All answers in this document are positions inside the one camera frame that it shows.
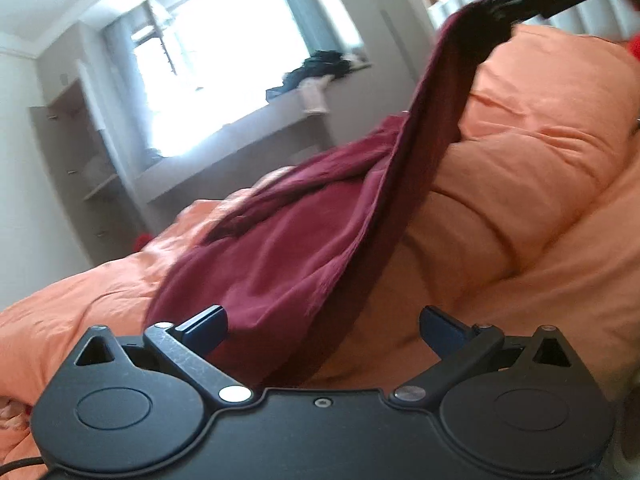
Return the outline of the blue-grey left curtain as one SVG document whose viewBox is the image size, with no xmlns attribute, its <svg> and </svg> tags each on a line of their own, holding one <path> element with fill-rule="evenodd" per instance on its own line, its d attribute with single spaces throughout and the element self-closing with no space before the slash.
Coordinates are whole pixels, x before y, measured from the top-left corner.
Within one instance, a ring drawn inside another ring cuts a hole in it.
<svg viewBox="0 0 640 480">
<path fill-rule="evenodd" d="M 120 102 L 126 110 L 132 133 L 128 139 L 134 149 L 134 161 L 141 171 L 157 164 L 162 155 L 152 147 L 152 113 L 145 84 L 134 54 L 136 43 L 134 18 L 126 13 L 104 27 L 102 37 L 110 58 Z"/>
</svg>

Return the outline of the open beige wardrobe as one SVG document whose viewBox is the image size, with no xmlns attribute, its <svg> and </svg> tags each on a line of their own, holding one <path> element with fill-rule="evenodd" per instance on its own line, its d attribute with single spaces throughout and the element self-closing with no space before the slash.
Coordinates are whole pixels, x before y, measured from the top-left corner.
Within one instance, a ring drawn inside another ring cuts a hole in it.
<svg viewBox="0 0 640 480">
<path fill-rule="evenodd" d="M 92 264 L 124 258 L 146 223 L 117 153 L 110 92 L 84 61 L 36 66 L 46 104 L 29 113 L 66 216 Z"/>
</svg>

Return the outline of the red item beyond bed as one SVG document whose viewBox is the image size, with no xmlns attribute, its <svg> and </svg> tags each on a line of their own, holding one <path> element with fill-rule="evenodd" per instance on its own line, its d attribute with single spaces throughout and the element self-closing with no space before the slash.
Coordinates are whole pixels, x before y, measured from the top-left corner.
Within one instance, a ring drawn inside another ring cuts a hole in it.
<svg viewBox="0 0 640 480">
<path fill-rule="evenodd" d="M 141 252 L 143 248 L 154 240 L 154 236 L 151 233 L 141 233 L 134 240 L 133 252 Z"/>
</svg>

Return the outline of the dark clothes pile on sill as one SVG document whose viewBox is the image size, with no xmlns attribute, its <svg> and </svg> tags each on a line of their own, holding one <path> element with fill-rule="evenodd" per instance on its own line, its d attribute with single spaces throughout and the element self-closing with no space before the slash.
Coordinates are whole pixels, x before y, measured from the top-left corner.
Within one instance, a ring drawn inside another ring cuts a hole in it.
<svg viewBox="0 0 640 480">
<path fill-rule="evenodd" d="M 266 100 L 271 102 L 278 96 L 297 89 L 305 79 L 322 79 L 325 76 L 329 76 L 330 79 L 341 79 L 367 65 L 368 62 L 355 53 L 318 50 L 306 58 L 301 66 L 286 73 L 279 87 L 267 89 Z"/>
</svg>

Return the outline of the white cloth hanging off sill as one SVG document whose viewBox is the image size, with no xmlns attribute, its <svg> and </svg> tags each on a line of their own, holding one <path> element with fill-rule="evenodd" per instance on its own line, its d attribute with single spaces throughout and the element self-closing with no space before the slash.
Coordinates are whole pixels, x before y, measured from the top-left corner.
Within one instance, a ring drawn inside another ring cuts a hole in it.
<svg viewBox="0 0 640 480">
<path fill-rule="evenodd" d="M 309 77 L 298 85 L 298 94 L 306 115 L 323 115 L 329 113 L 326 104 L 326 88 L 332 82 L 332 75 Z"/>
</svg>

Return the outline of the maroon red garment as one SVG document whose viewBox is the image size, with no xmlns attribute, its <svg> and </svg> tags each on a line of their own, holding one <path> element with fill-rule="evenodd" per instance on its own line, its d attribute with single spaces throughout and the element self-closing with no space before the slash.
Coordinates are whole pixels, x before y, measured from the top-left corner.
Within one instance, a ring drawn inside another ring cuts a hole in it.
<svg viewBox="0 0 640 480">
<path fill-rule="evenodd" d="M 211 306 L 228 334 L 207 359 L 250 387 L 296 387 L 362 312 L 430 192 L 477 67 L 511 26 L 486 0 L 448 18 L 405 114 L 311 157 L 228 212 L 170 269 L 146 322 L 179 324 Z"/>
</svg>

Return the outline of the grey window seat cabinet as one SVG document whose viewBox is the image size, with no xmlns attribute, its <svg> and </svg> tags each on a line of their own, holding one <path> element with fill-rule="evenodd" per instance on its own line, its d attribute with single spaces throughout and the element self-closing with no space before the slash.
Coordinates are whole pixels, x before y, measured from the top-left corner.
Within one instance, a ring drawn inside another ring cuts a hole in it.
<svg viewBox="0 0 640 480">
<path fill-rule="evenodd" d="M 266 140 L 286 128 L 310 125 L 311 142 L 318 148 L 332 148 L 326 114 L 307 114 L 298 91 L 285 93 L 273 102 L 223 126 L 186 154 L 163 158 L 134 180 L 134 190 L 142 203 L 142 216 L 153 233 L 164 229 L 162 214 L 154 202 L 182 182 L 193 178 L 217 162 Z"/>
</svg>

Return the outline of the blue-grey curtain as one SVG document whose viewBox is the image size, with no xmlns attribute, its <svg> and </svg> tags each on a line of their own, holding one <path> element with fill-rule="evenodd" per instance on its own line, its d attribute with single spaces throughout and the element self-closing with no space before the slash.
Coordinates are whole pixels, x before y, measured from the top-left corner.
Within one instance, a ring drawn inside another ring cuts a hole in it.
<svg viewBox="0 0 640 480">
<path fill-rule="evenodd" d="M 310 53 L 364 55 L 364 42 L 342 0 L 286 0 Z"/>
<path fill-rule="evenodd" d="M 126 110 L 132 133 L 128 139 L 134 149 L 134 161 L 141 171 L 157 164 L 162 155 L 152 147 L 152 113 L 145 84 L 134 54 L 136 43 L 134 18 L 126 13 L 104 27 L 102 37 L 110 58 L 120 102 Z"/>
</svg>

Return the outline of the blue-grey right curtain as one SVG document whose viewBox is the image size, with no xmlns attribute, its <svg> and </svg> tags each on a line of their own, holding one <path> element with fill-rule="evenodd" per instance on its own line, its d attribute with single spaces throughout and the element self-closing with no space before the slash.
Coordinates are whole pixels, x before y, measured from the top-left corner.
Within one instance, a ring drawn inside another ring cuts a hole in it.
<svg viewBox="0 0 640 480">
<path fill-rule="evenodd" d="M 342 0 L 286 0 L 310 53 L 364 55 L 364 42 Z"/>
</svg>

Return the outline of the orange duvet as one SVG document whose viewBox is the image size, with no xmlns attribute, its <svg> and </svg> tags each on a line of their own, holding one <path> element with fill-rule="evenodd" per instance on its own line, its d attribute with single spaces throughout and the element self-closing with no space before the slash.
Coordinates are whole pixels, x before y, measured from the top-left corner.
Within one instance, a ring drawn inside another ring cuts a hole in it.
<svg viewBox="0 0 640 480">
<path fill-rule="evenodd" d="M 434 304 L 525 335 L 559 327 L 609 399 L 639 375 L 639 62 L 622 46 L 518 26 L 476 75 L 454 144 L 366 306 L 303 388 L 390 388 L 437 361 Z M 258 186 L 196 200 L 142 252 L 1 312 L 1 465 L 39 456 L 25 408 L 91 325 L 142 329 L 169 265 Z"/>
</svg>

